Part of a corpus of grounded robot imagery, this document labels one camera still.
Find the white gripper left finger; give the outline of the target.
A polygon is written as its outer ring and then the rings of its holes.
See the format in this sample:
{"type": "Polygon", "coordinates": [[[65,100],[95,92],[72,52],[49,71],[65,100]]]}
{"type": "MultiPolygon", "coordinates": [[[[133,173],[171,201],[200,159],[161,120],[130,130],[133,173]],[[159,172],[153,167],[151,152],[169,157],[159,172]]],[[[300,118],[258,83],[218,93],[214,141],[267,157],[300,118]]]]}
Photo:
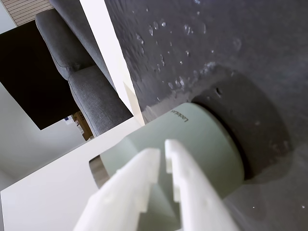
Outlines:
{"type": "Polygon", "coordinates": [[[88,200],[76,231],[136,231],[158,182],[161,152],[146,148],[134,156],[88,200]]]}

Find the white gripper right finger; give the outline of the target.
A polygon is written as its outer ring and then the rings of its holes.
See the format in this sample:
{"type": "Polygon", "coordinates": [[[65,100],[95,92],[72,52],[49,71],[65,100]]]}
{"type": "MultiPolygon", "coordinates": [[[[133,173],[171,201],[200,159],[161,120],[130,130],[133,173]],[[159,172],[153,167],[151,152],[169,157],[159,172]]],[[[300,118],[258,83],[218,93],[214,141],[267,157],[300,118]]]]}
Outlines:
{"type": "Polygon", "coordinates": [[[183,231],[238,231],[222,199],[196,161],[177,140],[165,141],[166,172],[180,204],[183,231]]]}

